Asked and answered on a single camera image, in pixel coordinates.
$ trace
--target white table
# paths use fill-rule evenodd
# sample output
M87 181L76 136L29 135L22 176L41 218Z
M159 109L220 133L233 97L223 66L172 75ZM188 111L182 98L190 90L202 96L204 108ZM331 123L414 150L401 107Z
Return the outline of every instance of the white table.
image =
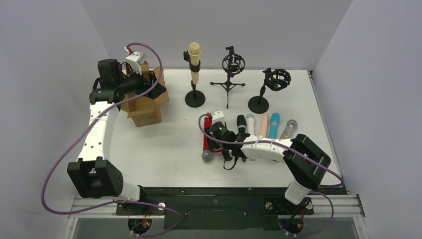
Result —
M290 86L273 92L266 89L269 116L273 112L281 115L278 136L286 122L298 122L297 133L307 135L331 158L329 168L338 173L336 160L330 148L308 72L289 70ZM237 115L251 113L247 103L252 96L259 95L264 73L261 70L245 70L232 78L236 86L229 92L229 109L226 109L226 92L210 82L224 82L223 70L201 70L197 90L206 96L199 108L185 104L185 95L190 86L189 70L165 70L164 78L170 101L161 106L162 122L137 128L125 112L120 112L111 141L111 162L124 176L125 181L145 187L287 187L293 176L286 164L266 159L238 161L233 170L222 168L223 158L215 157L206 164L201 159L203 135L198 128L198 117L206 112L220 109L225 115L229 130L237 132ZM256 115L256 131L261 124L261 115ZM325 174L323 184L337 184L338 180Z

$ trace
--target light blue microphone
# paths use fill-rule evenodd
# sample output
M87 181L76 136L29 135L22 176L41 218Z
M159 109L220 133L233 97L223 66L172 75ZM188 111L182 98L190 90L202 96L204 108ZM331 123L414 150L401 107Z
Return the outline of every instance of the light blue microphone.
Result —
M270 119L270 132L268 133L268 138L277 138L277 128L280 123L280 114L273 113Z

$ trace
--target black microphone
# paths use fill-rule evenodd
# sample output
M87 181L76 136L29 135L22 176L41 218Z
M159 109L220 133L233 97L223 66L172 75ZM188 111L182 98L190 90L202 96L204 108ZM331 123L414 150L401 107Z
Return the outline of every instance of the black microphone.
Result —
M243 115L237 116L237 129L239 130L239 134L245 134L246 133L246 119Z

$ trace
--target microphone clip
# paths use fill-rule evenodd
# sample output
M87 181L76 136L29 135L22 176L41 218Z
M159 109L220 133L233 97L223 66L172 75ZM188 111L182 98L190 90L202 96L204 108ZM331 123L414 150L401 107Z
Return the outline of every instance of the microphone clip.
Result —
M191 63L191 56L189 55L188 51L184 51L183 52L183 60L189 62L189 70L192 72L199 72L199 70L201 69L201 61L199 61L198 66L194 66Z

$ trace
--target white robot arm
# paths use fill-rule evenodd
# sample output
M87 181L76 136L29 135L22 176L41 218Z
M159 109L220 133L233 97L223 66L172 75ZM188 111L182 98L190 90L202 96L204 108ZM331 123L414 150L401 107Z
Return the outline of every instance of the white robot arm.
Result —
M67 168L73 184L84 198L142 199L140 186L125 182L122 173L110 161L111 135L120 107L112 108L99 118L105 109L123 101L124 95L130 92L141 94L157 80L152 72L148 77L151 80L142 76L140 66L145 60L143 53L132 52L126 60L134 71L127 76L123 75L116 59L98 62L100 77L90 94L90 124L98 121L88 133L77 161L69 163ZM155 98L165 91L165 87L157 84L146 96Z
M241 120L237 124L239 127L239 125L245 125L246 122L242 122ZM220 121L213 122L207 131L211 137L218 140L245 143L241 145L220 143L218 145L218 147L222 148L226 161L231 160L231 156L229 155L229 152L231 152L231 155L235 157L234 165L238 158L266 158L277 162L285 162L292 172L294 180L285 191L284 197L294 205L300 204L310 190L318 189L325 175L325 171L304 160L299 155L287 151L280 145L285 145L305 154L313 161L325 167L328 167L331 163L330 157L303 134L298 134L294 139L258 138L243 131L234 134L234 132L229 131L225 124Z

